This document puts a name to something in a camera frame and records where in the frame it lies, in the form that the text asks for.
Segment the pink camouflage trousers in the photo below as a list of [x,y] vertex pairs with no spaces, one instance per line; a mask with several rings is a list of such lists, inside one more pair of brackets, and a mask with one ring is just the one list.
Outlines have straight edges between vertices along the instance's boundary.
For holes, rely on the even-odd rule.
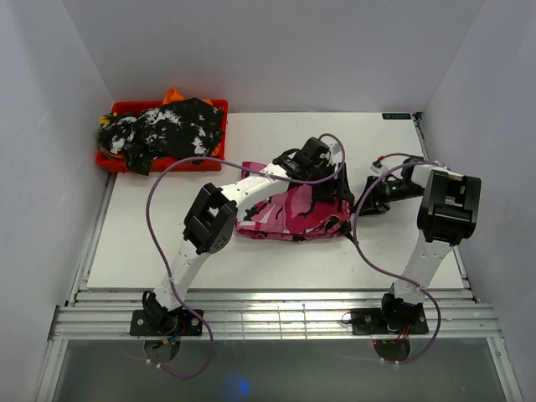
[[236,222],[237,233],[253,240],[292,242],[349,235],[353,205],[314,203],[312,187],[291,183],[286,192],[255,204]]

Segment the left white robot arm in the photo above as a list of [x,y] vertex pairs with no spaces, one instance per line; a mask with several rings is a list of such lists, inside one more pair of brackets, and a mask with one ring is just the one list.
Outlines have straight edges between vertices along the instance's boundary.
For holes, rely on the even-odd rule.
[[205,184],[183,220],[178,253],[163,262],[166,277],[144,292],[132,324],[146,324],[150,335],[201,334],[208,323],[184,299],[202,265],[233,233],[289,241],[346,235],[354,196],[346,163],[332,159],[343,151],[340,142],[328,146],[311,137],[266,165],[241,164],[243,177],[236,182]]

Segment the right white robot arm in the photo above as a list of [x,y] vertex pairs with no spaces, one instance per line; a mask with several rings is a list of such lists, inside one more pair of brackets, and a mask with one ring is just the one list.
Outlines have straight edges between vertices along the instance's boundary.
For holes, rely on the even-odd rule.
[[407,157],[394,169],[367,178],[364,191],[354,206],[356,218],[389,211],[394,202],[419,198],[415,248],[404,271],[375,308],[355,309],[350,323],[356,335],[426,334],[424,313],[426,290],[442,261],[477,226],[482,180],[454,173],[437,162]]

